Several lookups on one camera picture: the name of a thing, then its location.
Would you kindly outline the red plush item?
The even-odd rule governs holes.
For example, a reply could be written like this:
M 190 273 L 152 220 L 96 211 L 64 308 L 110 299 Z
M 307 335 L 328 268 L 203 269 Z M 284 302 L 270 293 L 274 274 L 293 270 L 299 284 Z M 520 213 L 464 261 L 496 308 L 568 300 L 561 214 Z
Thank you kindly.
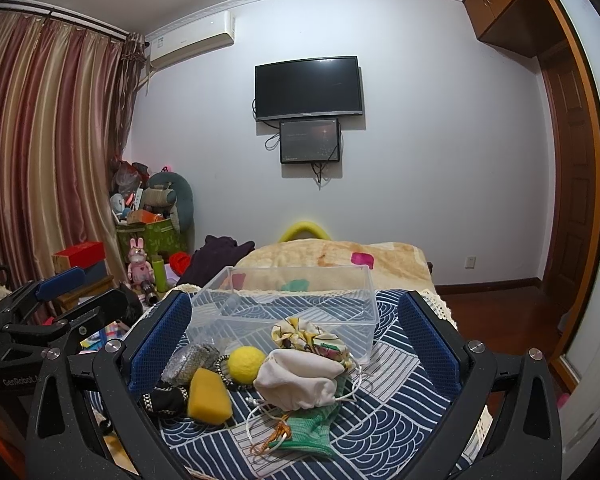
M 191 261 L 192 256 L 187 252 L 174 252 L 174 254 L 169 257 L 169 266 L 171 271 L 181 278 L 188 269 Z

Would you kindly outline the striped red gold curtain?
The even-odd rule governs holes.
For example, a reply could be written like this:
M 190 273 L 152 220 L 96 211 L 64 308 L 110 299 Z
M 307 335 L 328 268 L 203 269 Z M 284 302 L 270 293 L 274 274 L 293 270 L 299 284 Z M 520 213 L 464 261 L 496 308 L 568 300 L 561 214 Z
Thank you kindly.
M 109 193 L 143 62 L 137 36 L 0 11 L 0 264 L 17 284 L 88 240 L 124 280 Z

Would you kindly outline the green storage box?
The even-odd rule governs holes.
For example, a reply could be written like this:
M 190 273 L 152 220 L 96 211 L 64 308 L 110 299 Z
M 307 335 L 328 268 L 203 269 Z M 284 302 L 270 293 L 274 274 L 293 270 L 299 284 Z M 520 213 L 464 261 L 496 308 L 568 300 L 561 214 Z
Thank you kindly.
M 118 245 L 122 261 L 128 263 L 130 240 L 141 237 L 148 257 L 163 256 L 168 261 L 170 255 L 188 252 L 188 239 L 185 233 L 178 232 L 169 219 L 152 223 L 120 223 L 116 226 Z

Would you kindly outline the yellow chair back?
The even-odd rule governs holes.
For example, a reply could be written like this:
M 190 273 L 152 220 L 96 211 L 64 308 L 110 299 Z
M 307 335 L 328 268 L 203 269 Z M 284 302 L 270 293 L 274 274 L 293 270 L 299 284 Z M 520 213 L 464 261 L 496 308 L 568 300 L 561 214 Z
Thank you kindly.
M 279 237 L 279 243 L 287 243 L 292 240 L 307 240 L 315 238 L 316 240 L 331 240 L 328 233 L 317 223 L 309 220 L 294 222 L 282 236 Z

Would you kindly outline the black white striped scrunchie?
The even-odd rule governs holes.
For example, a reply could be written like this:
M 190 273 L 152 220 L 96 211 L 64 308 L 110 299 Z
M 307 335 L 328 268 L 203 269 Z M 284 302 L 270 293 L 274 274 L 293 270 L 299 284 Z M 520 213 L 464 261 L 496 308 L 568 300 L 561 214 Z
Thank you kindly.
M 211 378 L 225 389 L 245 390 L 249 385 L 234 382 L 233 378 L 224 374 L 224 361 L 228 356 L 219 356 L 209 367 L 197 367 L 189 381 L 183 385 L 171 385 L 159 380 L 150 393 L 140 396 L 140 406 L 149 414 L 185 416 L 188 413 L 189 401 L 195 379 Z

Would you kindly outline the wooden overhead cabinet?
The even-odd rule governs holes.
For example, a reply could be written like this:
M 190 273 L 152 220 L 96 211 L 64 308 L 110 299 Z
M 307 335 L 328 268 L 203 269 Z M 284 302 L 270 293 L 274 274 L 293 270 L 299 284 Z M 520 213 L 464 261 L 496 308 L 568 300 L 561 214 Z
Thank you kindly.
M 565 39 L 548 0 L 464 0 L 478 40 L 534 58 Z

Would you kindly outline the white drawstring pouch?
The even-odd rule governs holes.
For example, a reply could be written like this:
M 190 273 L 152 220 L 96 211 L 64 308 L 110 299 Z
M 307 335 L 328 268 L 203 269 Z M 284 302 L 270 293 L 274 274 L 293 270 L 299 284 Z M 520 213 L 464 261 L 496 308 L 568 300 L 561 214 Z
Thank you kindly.
M 335 403 L 337 379 L 345 372 L 322 356 L 277 349 L 265 358 L 253 385 L 263 400 L 284 412 L 310 410 Z

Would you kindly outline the green bottle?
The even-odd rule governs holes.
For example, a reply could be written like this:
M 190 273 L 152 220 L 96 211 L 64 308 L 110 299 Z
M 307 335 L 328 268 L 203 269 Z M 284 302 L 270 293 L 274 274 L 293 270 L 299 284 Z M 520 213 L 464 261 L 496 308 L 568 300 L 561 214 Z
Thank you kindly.
M 166 292 L 168 290 L 168 281 L 166 280 L 166 268 L 164 267 L 163 258 L 160 255 L 151 257 L 151 266 L 154 270 L 155 286 L 158 292 Z

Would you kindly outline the floral fabric scrunchie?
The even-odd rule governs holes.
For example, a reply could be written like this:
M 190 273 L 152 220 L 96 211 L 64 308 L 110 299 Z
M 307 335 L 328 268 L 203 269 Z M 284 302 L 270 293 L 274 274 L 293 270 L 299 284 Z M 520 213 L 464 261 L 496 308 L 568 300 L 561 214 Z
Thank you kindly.
M 340 363 L 345 370 L 355 367 L 349 347 L 334 333 L 305 318 L 290 316 L 275 323 L 271 338 L 279 349 L 309 352 Z

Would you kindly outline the green knitted cloth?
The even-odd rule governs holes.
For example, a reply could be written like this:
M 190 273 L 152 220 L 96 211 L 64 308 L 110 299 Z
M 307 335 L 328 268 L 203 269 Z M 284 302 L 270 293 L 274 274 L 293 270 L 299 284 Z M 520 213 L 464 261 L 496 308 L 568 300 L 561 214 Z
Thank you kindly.
M 340 412 L 340 402 L 292 412 L 286 424 L 291 436 L 283 440 L 278 450 L 309 453 L 332 458 L 335 450 L 330 444 L 330 428 Z

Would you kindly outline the yellow sponge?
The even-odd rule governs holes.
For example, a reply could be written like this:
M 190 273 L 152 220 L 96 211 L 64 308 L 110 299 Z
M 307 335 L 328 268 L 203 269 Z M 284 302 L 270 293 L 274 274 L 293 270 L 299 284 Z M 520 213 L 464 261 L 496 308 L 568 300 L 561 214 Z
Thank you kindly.
M 221 376 L 198 368 L 189 384 L 187 416 L 206 425 L 220 426 L 232 415 L 232 401 Z

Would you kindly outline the yellow felt ball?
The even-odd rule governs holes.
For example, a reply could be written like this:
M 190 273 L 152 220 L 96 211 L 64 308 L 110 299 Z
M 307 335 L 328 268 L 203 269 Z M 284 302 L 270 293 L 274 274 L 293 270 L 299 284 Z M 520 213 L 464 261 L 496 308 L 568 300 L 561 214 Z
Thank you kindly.
M 257 378 L 266 354 L 256 347 L 242 346 L 230 352 L 227 369 L 239 385 L 251 385 Z

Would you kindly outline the clear plastic storage bin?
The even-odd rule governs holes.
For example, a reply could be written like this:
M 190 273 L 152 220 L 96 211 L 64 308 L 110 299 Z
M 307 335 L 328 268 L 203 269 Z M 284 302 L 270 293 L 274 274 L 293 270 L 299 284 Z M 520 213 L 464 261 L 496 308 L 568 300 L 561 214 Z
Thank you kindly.
M 370 269 L 228 266 L 192 297 L 185 336 L 223 353 L 240 346 L 270 352 L 276 348 L 272 328 L 284 318 L 300 318 L 337 335 L 352 358 L 366 364 L 379 320 Z

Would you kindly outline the pink rabbit doll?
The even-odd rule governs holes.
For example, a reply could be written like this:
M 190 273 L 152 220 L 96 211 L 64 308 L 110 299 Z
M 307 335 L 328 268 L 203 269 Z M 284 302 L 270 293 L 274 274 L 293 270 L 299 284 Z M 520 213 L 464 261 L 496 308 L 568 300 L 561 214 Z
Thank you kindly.
M 126 275 L 132 287 L 140 287 L 143 282 L 155 283 L 154 269 L 147 258 L 143 237 L 131 238 L 128 253 L 128 270 Z

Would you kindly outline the silver glitter pouch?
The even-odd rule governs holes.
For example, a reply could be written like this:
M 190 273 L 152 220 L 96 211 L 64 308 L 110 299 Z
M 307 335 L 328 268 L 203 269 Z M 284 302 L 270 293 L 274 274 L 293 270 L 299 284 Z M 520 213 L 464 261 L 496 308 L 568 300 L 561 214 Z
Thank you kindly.
M 190 383 L 196 370 L 211 370 L 220 352 L 212 344 L 186 344 L 176 350 L 161 373 L 161 380 L 170 386 Z

